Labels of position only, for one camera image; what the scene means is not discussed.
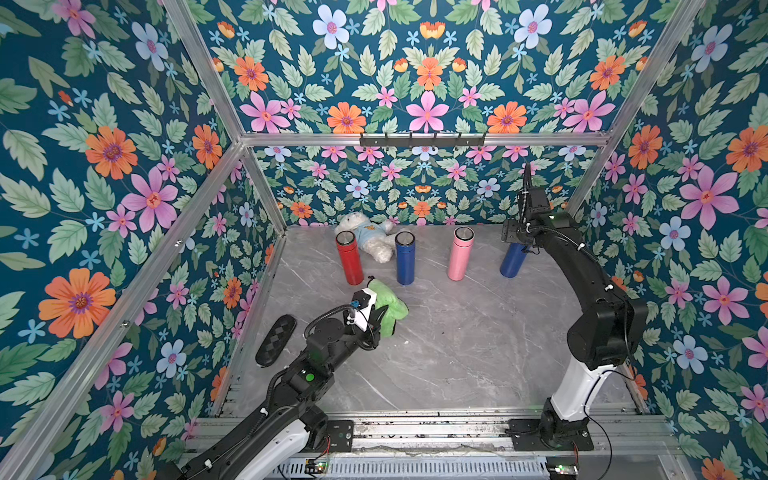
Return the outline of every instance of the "pink water bottle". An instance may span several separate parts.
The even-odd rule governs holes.
[[[469,227],[459,227],[453,232],[453,248],[448,263],[448,278],[458,282],[464,278],[469,263],[469,253],[475,242],[475,232]]]

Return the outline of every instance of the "stuffed animal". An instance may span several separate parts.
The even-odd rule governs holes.
[[[336,227],[336,235],[343,231],[351,231],[357,239],[357,246],[379,263],[387,263],[392,258],[395,249],[395,236],[387,235],[395,224],[384,220],[380,224],[373,223],[363,212],[353,212],[344,216]]]

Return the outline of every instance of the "red water bottle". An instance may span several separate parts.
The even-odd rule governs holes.
[[[362,264],[360,264],[360,252],[357,250],[355,234],[345,230],[336,235],[336,248],[339,249],[341,266],[344,269],[346,282],[349,285],[362,283]]]

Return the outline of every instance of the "marble floor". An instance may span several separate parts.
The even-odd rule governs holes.
[[[570,358],[565,333],[581,314],[554,260],[544,252],[529,255],[517,278],[504,278],[502,227],[478,225],[466,277],[454,282],[445,273],[454,227],[396,231],[404,229],[416,237],[413,284],[397,283],[394,258],[380,264],[367,253],[361,257],[365,275],[392,287],[410,313],[377,350],[359,350],[344,363],[319,406],[347,412],[542,405],[560,384]],[[280,315],[290,313],[299,324],[271,367],[250,356],[230,414],[256,408],[269,378],[305,346],[306,324],[348,303],[358,288],[344,279],[332,229],[289,230],[253,351]],[[608,376],[596,401],[632,402],[620,376]]]

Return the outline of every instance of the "green plush toy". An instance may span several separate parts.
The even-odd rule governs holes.
[[[408,315],[408,307],[381,280],[371,280],[368,283],[368,288],[376,292],[376,308],[389,305],[382,318],[381,336],[382,338],[392,336],[395,332],[395,321],[402,320]]]

